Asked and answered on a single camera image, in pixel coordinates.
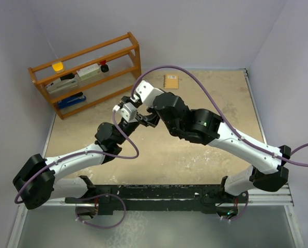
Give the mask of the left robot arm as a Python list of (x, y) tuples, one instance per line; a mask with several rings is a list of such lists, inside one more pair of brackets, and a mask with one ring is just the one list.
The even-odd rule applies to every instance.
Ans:
[(59, 182), (66, 176), (84, 168), (101, 165), (115, 158), (136, 159), (140, 152), (129, 138), (140, 125), (137, 109), (142, 104), (151, 106), (147, 97), (134, 94), (123, 97), (114, 106), (112, 119), (121, 115), (121, 121), (104, 122), (98, 127), (96, 140), (89, 146), (56, 157), (43, 158), (40, 154), (31, 156), (14, 177), (12, 183), (17, 190), (14, 202), (25, 204), (28, 210), (35, 209), (49, 199), (75, 197), (88, 203), (95, 197), (94, 188), (82, 178), (67, 183)]

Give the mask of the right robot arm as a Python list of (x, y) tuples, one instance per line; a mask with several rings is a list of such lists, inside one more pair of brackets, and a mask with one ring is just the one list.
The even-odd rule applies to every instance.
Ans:
[(227, 151), (248, 162), (242, 172), (222, 179), (219, 198), (231, 202), (236, 196), (253, 188), (276, 192), (288, 181), (289, 170), (275, 155), (290, 155), (287, 146), (272, 147), (256, 139), (250, 139), (257, 150), (238, 138), (221, 116), (200, 108), (191, 110), (184, 101), (171, 92), (154, 88), (149, 93), (141, 90), (140, 99), (164, 122), (171, 136), (190, 143), (208, 145)]

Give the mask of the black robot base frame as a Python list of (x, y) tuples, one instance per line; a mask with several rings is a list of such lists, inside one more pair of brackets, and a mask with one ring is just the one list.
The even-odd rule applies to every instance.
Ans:
[(96, 204), (99, 215), (111, 215), (114, 211), (179, 211), (204, 214), (238, 213), (237, 204), (247, 203), (247, 192), (231, 196), (223, 192), (219, 184), (93, 184), (81, 176), (87, 186), (81, 197), (66, 197), (68, 204)]

